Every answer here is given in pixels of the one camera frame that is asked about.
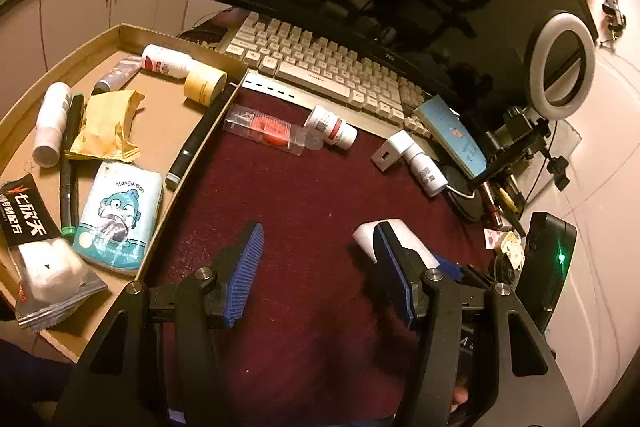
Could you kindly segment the white power adapter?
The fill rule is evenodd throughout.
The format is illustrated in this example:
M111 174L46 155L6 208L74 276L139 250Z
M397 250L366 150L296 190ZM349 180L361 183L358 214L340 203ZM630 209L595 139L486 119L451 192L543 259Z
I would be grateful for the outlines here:
M391 135L380 148L371 156L371 161L378 170L384 172L395 164L406 150L414 143L405 130L400 130Z

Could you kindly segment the gold foil packet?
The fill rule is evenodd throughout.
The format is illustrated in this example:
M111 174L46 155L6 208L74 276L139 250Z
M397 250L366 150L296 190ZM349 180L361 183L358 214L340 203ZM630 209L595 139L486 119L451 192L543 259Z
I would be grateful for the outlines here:
M70 159L102 159L131 162L141 153L129 141L134 115L144 100L136 90L91 95L72 148Z

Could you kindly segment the black snack packet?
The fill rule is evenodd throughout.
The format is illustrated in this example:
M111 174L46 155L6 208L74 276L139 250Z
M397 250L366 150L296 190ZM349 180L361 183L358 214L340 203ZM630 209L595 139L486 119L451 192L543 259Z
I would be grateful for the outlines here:
M48 329L107 290L64 239L30 174L2 185L1 230L18 273L16 318L23 329Z

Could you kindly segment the black device green light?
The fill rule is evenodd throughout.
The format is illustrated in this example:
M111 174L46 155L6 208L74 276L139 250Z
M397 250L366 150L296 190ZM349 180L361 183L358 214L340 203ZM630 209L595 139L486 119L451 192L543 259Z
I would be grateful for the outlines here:
M530 217L525 262L515 292L542 333L559 302L576 241L575 225L548 212Z

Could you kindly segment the clear case red item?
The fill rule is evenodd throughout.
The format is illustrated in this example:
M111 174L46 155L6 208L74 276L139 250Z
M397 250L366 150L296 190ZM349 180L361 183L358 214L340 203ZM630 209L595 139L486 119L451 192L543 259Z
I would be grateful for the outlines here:
M224 131L295 156L305 150L318 152L324 147L317 132L239 104L229 109Z

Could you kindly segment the white pill bottle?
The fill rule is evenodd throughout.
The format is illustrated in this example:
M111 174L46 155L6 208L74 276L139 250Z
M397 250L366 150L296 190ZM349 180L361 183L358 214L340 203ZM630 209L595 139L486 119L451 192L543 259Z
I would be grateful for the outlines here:
M419 144L413 143L405 150L405 161L409 165L414 179L429 198L442 193L448 185L446 176L435 161L422 150Z

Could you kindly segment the silver cream tube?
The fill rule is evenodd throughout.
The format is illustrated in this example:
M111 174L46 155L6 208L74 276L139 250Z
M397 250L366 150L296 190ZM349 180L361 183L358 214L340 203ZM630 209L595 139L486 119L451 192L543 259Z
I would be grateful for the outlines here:
M96 82L92 95L122 89L139 72L141 63L142 58L140 56L127 55L123 57L107 74Z

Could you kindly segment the white keyboard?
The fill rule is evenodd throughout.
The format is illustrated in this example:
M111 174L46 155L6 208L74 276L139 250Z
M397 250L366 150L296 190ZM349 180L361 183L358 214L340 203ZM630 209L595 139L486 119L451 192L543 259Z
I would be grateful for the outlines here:
M223 54L293 86L343 103L427 138L413 112L424 91L396 72L306 28L258 12L244 12L218 44Z

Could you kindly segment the yellow cap white bottle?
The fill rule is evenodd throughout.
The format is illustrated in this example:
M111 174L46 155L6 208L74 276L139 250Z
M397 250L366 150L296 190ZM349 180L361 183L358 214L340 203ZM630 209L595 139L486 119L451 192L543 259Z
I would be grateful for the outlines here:
M183 94L192 102L209 106L227 86L227 74L221 69L194 60L189 54L155 44L142 53L142 68L148 72L183 81Z

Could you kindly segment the floral white pouch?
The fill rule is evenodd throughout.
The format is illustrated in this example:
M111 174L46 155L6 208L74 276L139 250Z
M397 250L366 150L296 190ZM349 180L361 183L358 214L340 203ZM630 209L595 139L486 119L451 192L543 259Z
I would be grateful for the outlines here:
M525 248L517 231L484 230L485 246L497 254L506 255L515 270L524 267Z

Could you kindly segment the small white jar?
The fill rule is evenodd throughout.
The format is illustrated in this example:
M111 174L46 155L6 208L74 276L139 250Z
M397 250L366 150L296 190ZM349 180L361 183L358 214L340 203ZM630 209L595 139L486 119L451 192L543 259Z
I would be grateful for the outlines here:
M346 120L329 109L317 105L308 115L304 128L324 143L342 150L349 150L355 143L358 131Z

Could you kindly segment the white spray bottle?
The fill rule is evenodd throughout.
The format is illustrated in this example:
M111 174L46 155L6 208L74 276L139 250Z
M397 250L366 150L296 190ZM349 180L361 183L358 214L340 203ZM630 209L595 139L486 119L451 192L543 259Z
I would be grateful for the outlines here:
M64 82L55 82L44 94L36 121L32 159L42 168L52 168L60 160L72 91Z

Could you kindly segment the black pen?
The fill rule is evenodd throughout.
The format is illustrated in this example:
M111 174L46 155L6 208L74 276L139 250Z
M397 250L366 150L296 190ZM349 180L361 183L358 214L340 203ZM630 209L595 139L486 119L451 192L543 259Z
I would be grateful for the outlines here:
M186 142L184 142L178 156L165 176L165 185L169 190L175 191L179 185L186 173L186 169L191 165L195 153L204 143L208 132L214 127L217 118L224 113L224 106L231 100L232 94L237 87L238 85L236 83L230 82L228 86L221 91L221 94L216 96L215 100L210 103L209 108L188 136L188 139L186 139Z

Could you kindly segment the black lamp stand base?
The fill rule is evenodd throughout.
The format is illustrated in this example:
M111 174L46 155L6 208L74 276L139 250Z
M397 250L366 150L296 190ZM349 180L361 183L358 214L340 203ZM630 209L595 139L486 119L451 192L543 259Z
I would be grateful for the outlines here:
M471 191L466 176L454 166L442 166L447 179L444 194L457 215L470 222L478 222L483 217L484 208L480 193Z

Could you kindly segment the blue notebook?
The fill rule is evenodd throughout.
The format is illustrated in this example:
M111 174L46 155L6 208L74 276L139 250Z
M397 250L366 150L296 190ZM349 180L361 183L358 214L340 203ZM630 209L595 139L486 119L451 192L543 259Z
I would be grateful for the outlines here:
M413 115L469 179L476 178L486 170L484 153L439 95L423 102Z

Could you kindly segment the dark red tube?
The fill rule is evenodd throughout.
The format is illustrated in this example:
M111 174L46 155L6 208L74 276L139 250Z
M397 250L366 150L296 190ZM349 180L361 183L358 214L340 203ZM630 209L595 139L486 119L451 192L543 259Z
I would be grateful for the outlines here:
M491 230L500 230L503 227L502 213L500 208L495 202L494 194L492 194L491 187L488 182L483 183L479 188L480 197L483 201L484 207L484 225Z

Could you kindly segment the green black marker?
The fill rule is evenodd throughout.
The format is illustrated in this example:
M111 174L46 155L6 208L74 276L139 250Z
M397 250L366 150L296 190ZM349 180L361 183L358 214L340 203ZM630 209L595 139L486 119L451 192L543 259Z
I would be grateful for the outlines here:
M60 157L60 220L63 239L71 244L74 241L78 218L78 184L75 163L66 156L78 135L84 96L75 94L67 114L66 128Z

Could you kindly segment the blue cartoon tissue pack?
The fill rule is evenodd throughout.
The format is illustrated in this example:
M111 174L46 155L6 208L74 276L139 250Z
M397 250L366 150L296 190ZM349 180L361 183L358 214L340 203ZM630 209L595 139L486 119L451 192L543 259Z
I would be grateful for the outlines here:
M163 177L104 161L82 210L73 247L104 269L134 274L142 265L163 197Z

